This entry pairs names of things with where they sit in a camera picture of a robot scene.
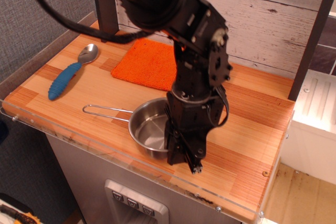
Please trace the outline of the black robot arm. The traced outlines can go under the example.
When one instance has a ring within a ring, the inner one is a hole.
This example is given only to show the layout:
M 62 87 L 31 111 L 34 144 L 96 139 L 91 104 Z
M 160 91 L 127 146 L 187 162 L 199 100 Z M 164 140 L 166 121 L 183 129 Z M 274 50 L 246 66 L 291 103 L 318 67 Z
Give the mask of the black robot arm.
M 232 66 L 228 28 L 206 0 L 121 0 L 137 27 L 161 31 L 174 42 L 176 77 L 167 93 L 165 145 L 170 165 L 186 162 L 202 170 L 208 133 L 226 123 L 229 105 L 223 82 Z

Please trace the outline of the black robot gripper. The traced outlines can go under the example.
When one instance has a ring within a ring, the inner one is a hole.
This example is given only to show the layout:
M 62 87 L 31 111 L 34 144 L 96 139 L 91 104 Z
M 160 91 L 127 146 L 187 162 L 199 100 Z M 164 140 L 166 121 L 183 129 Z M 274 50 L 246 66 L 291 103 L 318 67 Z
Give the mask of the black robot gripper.
M 191 173 L 200 173 L 201 161 L 206 156 L 207 135 L 226 123 L 225 119 L 220 120 L 225 109 L 224 91 L 213 92 L 205 103 L 188 103 L 167 93 L 168 121 L 164 133 L 167 163 L 187 163 Z

